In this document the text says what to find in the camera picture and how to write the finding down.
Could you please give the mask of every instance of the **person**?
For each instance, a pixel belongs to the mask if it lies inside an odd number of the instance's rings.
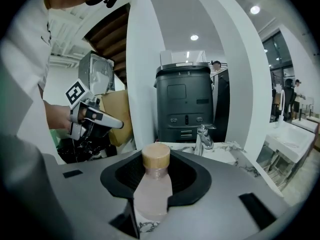
[[[218,61],[218,60],[216,60],[216,61],[211,61],[211,65],[213,65],[214,71],[219,71],[219,70],[221,70],[221,63],[220,63],[220,61]]]
[[[49,31],[49,9],[65,9],[102,0],[28,0],[16,14],[0,43],[0,59],[19,87],[32,99],[17,137],[34,144],[43,154],[60,158],[49,129],[71,127],[70,108],[43,100],[49,70],[52,36]],[[83,120],[86,110],[79,112]]]
[[[305,96],[302,95],[301,90],[300,90],[300,80],[297,79],[295,80],[295,87],[294,87],[294,92],[296,94],[294,103],[293,103],[293,118],[297,118],[297,113],[299,113],[299,109],[300,109],[300,102],[301,99],[306,99]]]

